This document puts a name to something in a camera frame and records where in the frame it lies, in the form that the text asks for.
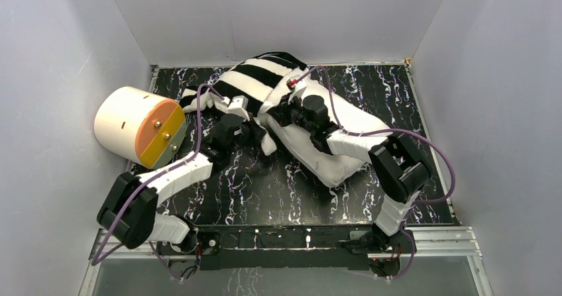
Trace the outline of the black white striped pillowcase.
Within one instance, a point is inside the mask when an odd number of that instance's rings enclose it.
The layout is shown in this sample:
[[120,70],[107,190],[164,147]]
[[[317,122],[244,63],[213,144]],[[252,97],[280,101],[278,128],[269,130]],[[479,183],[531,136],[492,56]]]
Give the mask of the black white striped pillowcase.
[[237,96],[247,98],[246,111],[254,119],[265,121],[269,108],[279,103],[281,96],[288,92],[287,81],[308,71],[308,65],[287,52],[267,52],[249,58],[222,73],[213,83],[218,92],[203,92],[200,107],[214,107],[227,112],[224,98],[232,101]]

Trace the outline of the white pillow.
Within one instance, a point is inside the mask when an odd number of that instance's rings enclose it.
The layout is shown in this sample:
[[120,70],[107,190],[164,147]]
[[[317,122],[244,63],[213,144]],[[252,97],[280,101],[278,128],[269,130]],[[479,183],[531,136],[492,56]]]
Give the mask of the white pillow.
[[327,187],[337,187],[371,160],[389,126],[305,78],[291,90],[285,80],[269,94],[258,117],[289,152]]

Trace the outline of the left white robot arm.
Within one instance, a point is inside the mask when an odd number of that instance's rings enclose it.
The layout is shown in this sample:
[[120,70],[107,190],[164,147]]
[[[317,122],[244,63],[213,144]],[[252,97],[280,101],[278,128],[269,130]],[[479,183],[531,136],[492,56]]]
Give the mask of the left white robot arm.
[[178,192],[222,172],[234,153],[244,147],[261,148],[267,155],[276,149],[266,129],[254,120],[223,115],[202,139],[197,152],[151,172],[119,175],[97,214],[97,222],[128,249],[144,242],[167,242],[183,254],[193,252],[198,244],[193,224],[184,217],[156,210]]

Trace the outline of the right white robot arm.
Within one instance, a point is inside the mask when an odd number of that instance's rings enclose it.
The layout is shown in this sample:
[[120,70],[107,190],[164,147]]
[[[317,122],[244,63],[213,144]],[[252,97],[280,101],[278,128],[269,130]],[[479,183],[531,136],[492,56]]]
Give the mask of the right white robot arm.
[[296,97],[288,93],[267,113],[277,127],[305,132],[307,146],[316,152],[354,158],[374,168],[384,192],[374,220],[374,246],[381,252],[397,247],[406,215],[431,178],[430,166],[414,143],[415,139],[426,139],[400,128],[352,132],[340,121],[334,97],[326,101],[320,95]]

